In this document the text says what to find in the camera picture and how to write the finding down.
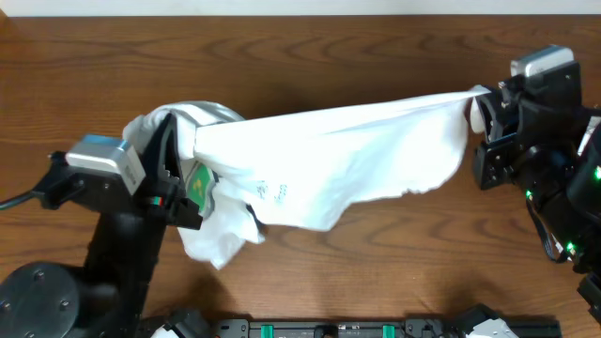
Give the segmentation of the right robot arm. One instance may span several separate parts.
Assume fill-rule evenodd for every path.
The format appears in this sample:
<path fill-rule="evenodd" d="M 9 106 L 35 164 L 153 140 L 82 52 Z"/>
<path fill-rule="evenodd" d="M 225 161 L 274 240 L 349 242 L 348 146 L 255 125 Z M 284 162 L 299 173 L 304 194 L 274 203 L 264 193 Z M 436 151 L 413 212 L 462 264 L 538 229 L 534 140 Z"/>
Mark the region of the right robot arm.
<path fill-rule="evenodd" d="M 600 317 L 600 111 L 582 103 L 580 64 L 515 75 L 475 99 L 484 141 L 473 174 L 483 191 L 523 193 L 548 258 L 572 261 L 578 293 Z"/>

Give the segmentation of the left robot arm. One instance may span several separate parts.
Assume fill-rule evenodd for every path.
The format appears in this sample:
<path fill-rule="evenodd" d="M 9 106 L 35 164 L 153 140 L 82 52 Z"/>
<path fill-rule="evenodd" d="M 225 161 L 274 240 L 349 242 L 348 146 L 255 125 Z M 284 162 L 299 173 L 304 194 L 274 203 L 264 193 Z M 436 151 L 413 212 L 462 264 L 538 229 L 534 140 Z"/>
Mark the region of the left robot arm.
<path fill-rule="evenodd" d="M 177 149 L 177 119 L 168 114 L 144 151 L 124 139 L 88 134 L 69 151 L 56 151 L 29 192 L 59 209 L 72 202 L 99 213 L 82 266 L 32 262 L 1 283 L 4 337 L 133 337 L 165 230 L 197 230 L 199 206 L 188 197 Z"/>

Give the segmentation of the white printed t-shirt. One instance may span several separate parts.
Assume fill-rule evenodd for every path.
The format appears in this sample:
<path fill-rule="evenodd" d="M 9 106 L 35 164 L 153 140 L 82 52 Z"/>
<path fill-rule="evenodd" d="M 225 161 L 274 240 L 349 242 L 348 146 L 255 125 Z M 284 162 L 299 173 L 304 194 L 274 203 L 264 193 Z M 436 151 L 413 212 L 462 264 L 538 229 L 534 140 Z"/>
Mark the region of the white printed t-shirt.
<path fill-rule="evenodd" d="M 202 225 L 180 231 L 191 259 L 223 268 L 262 227 L 331 230 L 351 205 L 433 191 L 481 131 L 466 91 L 246 119 L 217 102 L 165 104 L 123 130 L 137 150 L 173 116 L 177 152 Z"/>

